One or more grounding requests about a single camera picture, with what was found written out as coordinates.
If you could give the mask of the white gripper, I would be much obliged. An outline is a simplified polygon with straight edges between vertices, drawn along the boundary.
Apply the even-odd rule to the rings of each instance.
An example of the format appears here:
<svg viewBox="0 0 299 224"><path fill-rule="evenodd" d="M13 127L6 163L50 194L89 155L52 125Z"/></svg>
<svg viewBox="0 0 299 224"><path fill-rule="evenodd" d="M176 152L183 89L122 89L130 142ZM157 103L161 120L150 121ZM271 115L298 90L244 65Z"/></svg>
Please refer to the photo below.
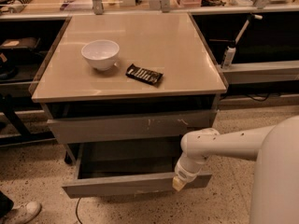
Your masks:
<svg viewBox="0 0 299 224"><path fill-rule="evenodd" d="M173 178L172 187L181 191L186 183L191 183L200 174L202 167L206 164L205 157L189 157L185 152L181 154L175 167L176 176Z"/></svg>

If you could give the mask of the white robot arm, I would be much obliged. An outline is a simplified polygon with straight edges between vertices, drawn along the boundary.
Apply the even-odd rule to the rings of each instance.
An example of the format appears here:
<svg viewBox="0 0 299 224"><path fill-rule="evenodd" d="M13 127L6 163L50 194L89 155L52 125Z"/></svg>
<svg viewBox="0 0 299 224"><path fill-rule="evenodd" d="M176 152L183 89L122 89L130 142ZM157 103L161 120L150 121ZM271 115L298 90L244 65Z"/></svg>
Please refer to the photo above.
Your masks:
<svg viewBox="0 0 299 224"><path fill-rule="evenodd" d="M213 155L255 162L249 224L299 224L299 117L257 129L221 134L213 128L186 133L175 167L180 191Z"/></svg>

